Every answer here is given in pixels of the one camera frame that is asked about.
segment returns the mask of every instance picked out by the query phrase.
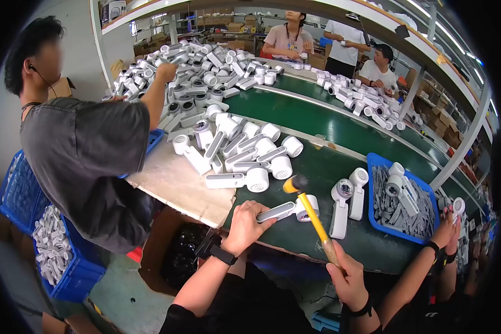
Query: black shirt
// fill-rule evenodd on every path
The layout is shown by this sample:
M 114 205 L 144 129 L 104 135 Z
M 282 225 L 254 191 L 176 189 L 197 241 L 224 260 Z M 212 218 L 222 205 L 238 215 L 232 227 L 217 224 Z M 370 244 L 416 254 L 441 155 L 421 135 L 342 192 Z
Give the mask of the black shirt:
M 117 253 L 142 245 L 152 198 L 116 176 L 143 168 L 149 132 L 143 103 L 55 98 L 33 107 L 20 139 L 49 200 L 86 239 Z

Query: green conveyor belt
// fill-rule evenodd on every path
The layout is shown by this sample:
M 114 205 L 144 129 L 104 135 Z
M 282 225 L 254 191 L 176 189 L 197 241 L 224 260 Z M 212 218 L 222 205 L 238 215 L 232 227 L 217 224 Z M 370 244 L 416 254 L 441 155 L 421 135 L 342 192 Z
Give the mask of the green conveyor belt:
M 284 76 L 277 80 L 274 87 L 343 108 L 340 100 L 330 96 L 319 86 L 304 80 Z M 229 101 L 230 111 L 235 114 L 279 124 L 309 135 L 322 134 L 328 141 L 363 155 L 369 152 L 377 153 L 391 161 L 400 162 L 427 183 L 430 183 L 438 174 L 439 169 L 436 165 L 384 132 L 315 104 L 259 89 L 241 91 L 238 96 L 230 98 Z M 441 166 L 449 160 L 445 154 L 408 127 L 404 131 L 394 129 L 394 133 L 431 156 Z M 455 170 L 453 176 L 475 195 L 474 187 L 459 170 Z M 477 209 L 471 198 L 453 180 L 448 179 L 443 188 L 448 196 L 463 197 L 466 200 L 468 212 Z

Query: white t-shirt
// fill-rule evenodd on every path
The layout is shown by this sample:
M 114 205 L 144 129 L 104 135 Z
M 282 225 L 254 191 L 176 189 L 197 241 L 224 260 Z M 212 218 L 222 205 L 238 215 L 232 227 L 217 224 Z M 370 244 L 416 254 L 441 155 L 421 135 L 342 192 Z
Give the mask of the white t-shirt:
M 385 88 L 389 88 L 394 92 L 397 90 L 397 76 L 395 73 L 390 69 L 386 73 L 382 73 L 373 59 L 365 61 L 358 75 L 373 81 L 380 79 L 384 83 Z
M 346 41 L 351 41 L 358 44 L 365 44 L 364 34 L 353 27 L 336 21 L 328 20 L 325 31 L 331 34 L 338 34 Z M 354 47 L 346 48 L 341 46 L 340 42 L 333 40 L 332 49 L 328 55 L 335 60 L 356 66 L 358 60 L 358 49 Z

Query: woman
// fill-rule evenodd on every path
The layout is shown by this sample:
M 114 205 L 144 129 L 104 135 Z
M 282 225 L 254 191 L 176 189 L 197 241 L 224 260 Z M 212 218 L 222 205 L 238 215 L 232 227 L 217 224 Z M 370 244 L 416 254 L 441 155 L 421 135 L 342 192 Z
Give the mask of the woman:
M 274 60 L 302 63 L 301 53 L 314 53 L 314 39 L 302 29 L 305 13 L 286 11 L 287 23 L 274 26 L 264 40 L 264 53 L 273 55 Z

